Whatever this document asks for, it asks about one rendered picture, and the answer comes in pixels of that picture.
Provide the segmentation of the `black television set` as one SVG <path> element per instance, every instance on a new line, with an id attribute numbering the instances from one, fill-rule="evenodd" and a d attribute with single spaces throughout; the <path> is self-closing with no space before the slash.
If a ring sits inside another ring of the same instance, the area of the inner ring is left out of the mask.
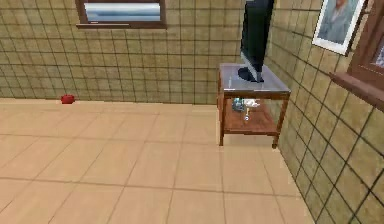
<path id="1" fill-rule="evenodd" d="M 246 65 L 238 75 L 250 82 L 263 82 L 262 67 L 266 53 L 274 0 L 247 0 L 240 46 L 240 57 Z"/>

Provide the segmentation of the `brown glass-topped television stand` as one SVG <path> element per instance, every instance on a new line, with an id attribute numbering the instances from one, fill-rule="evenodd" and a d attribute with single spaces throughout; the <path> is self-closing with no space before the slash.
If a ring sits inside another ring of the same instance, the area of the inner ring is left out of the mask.
<path id="1" fill-rule="evenodd" d="M 219 112 L 219 145 L 224 143 L 225 134 L 272 136 L 272 147 L 278 145 L 291 90 L 267 67 L 263 66 L 264 83 L 241 79 L 237 71 L 243 64 L 221 63 L 218 73 L 217 108 Z M 258 107 L 235 112 L 234 98 L 258 99 Z M 281 100 L 280 115 L 274 121 L 265 99 Z"/>

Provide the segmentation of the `white framed portrait picture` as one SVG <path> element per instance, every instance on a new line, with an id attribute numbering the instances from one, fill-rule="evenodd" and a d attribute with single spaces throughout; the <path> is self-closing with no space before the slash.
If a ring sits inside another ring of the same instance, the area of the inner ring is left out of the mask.
<path id="1" fill-rule="evenodd" d="M 312 44 L 346 55 L 367 0 L 323 0 Z"/>

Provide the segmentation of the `dark brown framed window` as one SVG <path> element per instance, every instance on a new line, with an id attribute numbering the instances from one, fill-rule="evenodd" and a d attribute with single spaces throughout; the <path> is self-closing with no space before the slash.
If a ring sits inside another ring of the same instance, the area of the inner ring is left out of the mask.
<path id="1" fill-rule="evenodd" d="M 330 72 L 329 78 L 340 87 L 384 112 L 384 67 L 375 64 L 384 47 L 384 0 L 364 0 L 371 6 L 368 16 L 358 17 L 355 39 L 360 34 L 346 72 Z"/>

